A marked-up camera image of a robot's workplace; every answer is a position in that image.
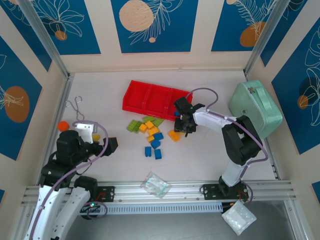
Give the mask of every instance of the green handbag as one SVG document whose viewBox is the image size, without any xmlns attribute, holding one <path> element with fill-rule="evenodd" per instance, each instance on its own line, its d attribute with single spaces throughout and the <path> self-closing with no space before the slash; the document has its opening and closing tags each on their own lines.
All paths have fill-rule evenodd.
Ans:
<svg viewBox="0 0 320 240">
<path fill-rule="evenodd" d="M 268 137 L 282 122 L 283 116 L 259 80 L 242 82 L 229 102 L 233 116 L 248 116 L 259 137 Z"/>
</svg>

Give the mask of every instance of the red tray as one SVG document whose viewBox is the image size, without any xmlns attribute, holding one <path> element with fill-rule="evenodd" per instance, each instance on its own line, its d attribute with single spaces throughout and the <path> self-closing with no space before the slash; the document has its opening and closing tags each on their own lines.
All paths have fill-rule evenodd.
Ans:
<svg viewBox="0 0 320 240">
<path fill-rule="evenodd" d="M 176 88 L 132 80 L 123 97 L 122 110 L 174 121 L 174 102 L 188 93 Z M 191 103 L 192 94 L 187 100 Z"/>
</svg>

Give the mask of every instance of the white tabletop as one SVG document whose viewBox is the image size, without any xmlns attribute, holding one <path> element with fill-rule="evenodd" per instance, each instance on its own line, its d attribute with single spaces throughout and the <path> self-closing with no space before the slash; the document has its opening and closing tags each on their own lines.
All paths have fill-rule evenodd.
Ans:
<svg viewBox="0 0 320 240">
<path fill-rule="evenodd" d="M 150 171 L 166 181 L 218 180 L 229 162 L 221 132 L 197 126 L 196 132 L 187 138 L 182 136 L 173 142 L 168 132 L 174 122 L 165 120 L 159 129 L 163 132 L 161 141 L 162 159 L 145 157 L 148 134 L 127 131 L 131 120 L 142 120 L 144 115 L 123 111 L 122 101 L 131 80 L 178 88 L 186 91 L 207 87 L 216 90 L 219 101 L 212 110 L 231 115 L 228 101 L 238 83 L 245 82 L 244 73 L 237 71 L 157 70 L 76 73 L 69 100 L 81 96 L 79 110 L 86 120 L 100 123 L 109 137 L 117 137 L 118 148 L 108 156 L 97 160 L 85 173 L 98 181 L 143 181 Z M 201 90 L 193 94 L 192 104 L 209 104 L 215 100 L 212 92 Z M 66 108 L 63 120 L 72 123 L 76 112 Z M 260 151 L 257 158 L 263 157 Z M 270 161 L 252 164 L 246 172 L 246 180 L 274 180 Z"/>
</svg>

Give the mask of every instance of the plastic bag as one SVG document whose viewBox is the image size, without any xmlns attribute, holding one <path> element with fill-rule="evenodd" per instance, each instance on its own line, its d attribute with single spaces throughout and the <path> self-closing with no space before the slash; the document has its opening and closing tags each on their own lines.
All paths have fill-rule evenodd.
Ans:
<svg viewBox="0 0 320 240">
<path fill-rule="evenodd" d="M 153 172 L 150 172 L 141 184 L 141 187 L 152 195 L 155 195 L 158 198 L 163 198 L 170 190 L 171 185 L 163 181 Z"/>
<path fill-rule="evenodd" d="M 222 217 L 238 236 L 257 220 L 256 216 L 239 200 L 222 214 Z"/>
</svg>

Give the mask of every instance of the bag handle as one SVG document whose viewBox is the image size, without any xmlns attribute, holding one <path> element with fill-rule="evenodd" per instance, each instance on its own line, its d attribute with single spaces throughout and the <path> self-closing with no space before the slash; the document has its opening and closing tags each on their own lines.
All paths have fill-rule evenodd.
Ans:
<svg viewBox="0 0 320 240">
<path fill-rule="evenodd" d="M 258 94 L 261 102 L 262 102 L 262 105 L 263 105 L 263 108 L 264 110 L 266 111 L 266 113 L 270 116 L 274 113 L 274 110 L 271 106 L 271 102 L 269 101 L 268 97 L 267 97 L 267 94 L 265 92 L 265 89 L 263 87 L 257 87 L 255 89 L 256 93 Z"/>
</svg>

